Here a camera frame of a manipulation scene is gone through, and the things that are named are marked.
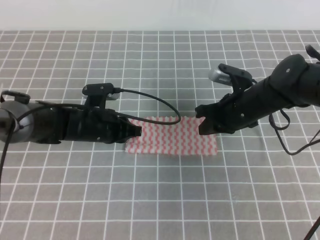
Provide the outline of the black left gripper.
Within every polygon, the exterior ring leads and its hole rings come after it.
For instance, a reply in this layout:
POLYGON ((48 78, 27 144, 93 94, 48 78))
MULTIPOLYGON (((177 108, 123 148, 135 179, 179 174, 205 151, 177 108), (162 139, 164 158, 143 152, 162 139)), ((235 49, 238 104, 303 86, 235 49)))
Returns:
POLYGON ((66 128, 67 141, 124 144, 140 137, 142 127, 107 111, 72 111, 66 128))

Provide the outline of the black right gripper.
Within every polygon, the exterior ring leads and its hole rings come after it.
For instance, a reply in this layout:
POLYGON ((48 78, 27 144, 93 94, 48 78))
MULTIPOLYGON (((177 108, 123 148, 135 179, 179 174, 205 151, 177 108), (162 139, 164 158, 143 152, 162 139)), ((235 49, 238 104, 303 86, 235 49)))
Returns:
POLYGON ((227 93, 219 102, 201 104, 195 108, 195 117, 204 118, 198 126, 200 135, 218 133, 233 134, 244 128, 258 126, 258 120, 246 119, 246 116, 236 106, 240 93, 227 93))

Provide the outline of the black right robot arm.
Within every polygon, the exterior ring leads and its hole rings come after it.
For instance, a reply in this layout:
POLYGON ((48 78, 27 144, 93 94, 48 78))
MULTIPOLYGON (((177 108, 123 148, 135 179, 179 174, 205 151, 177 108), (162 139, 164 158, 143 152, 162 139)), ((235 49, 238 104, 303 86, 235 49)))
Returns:
POLYGON ((224 63, 211 69, 208 78, 233 92, 195 108, 196 117, 204 119, 200 135, 233 134, 256 127, 259 119, 282 109, 320 105, 320 64, 308 63, 300 54, 283 59, 259 82, 248 71, 224 63))

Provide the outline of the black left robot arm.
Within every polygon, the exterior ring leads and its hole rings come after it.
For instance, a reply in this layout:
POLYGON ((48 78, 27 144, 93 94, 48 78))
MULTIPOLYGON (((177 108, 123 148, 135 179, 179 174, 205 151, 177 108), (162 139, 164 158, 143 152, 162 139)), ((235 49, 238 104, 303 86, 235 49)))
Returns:
POLYGON ((5 93, 0 138, 14 126, 3 166, 3 240, 105 240, 119 149, 136 129, 86 100, 60 106, 5 93))

